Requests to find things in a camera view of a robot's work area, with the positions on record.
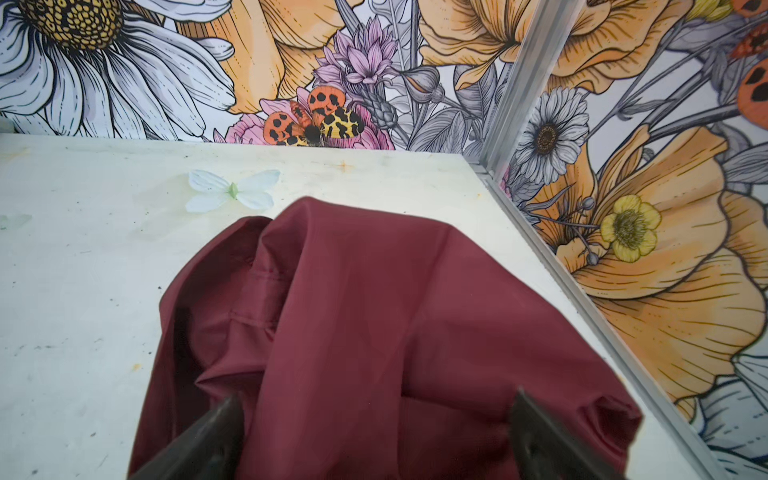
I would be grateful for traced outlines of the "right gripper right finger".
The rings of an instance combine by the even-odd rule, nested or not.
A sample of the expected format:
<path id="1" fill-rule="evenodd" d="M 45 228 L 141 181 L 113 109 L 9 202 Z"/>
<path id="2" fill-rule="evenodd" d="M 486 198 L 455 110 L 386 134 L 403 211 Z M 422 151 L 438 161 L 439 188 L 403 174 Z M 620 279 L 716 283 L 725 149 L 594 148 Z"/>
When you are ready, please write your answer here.
<path id="1" fill-rule="evenodd" d="M 522 389 L 508 413 L 508 439 L 521 479 L 624 479 Z"/>

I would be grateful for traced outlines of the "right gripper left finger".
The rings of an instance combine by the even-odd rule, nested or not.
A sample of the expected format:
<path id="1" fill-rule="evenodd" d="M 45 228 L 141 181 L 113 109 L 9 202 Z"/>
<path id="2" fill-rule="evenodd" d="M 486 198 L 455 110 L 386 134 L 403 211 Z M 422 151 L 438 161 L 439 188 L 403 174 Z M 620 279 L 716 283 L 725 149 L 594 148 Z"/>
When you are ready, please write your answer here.
<path id="1" fill-rule="evenodd" d="M 234 479 L 243 442 L 244 411 L 234 395 L 207 412 L 129 479 Z"/>

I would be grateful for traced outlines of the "maroon cloth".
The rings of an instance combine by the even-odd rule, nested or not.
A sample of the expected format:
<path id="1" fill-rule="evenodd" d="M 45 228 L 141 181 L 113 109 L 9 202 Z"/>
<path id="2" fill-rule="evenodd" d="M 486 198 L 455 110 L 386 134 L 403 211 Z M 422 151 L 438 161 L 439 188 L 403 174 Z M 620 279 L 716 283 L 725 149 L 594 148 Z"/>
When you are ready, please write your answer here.
<path id="1" fill-rule="evenodd" d="M 177 274 L 129 464 L 244 409 L 240 479 L 514 479 L 530 395 L 618 471 L 642 414 L 550 303 L 456 228 L 303 198 Z"/>

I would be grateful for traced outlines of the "right aluminium corner post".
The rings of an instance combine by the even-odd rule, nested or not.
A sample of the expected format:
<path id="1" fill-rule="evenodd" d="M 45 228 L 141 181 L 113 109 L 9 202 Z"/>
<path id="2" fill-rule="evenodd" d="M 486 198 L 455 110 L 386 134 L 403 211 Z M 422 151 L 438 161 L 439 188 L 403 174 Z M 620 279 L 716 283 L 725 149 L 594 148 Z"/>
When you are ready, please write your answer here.
<path id="1" fill-rule="evenodd" d="M 537 6 L 480 156 L 480 165 L 493 181 L 503 177 L 585 5 L 584 1 L 546 0 Z"/>

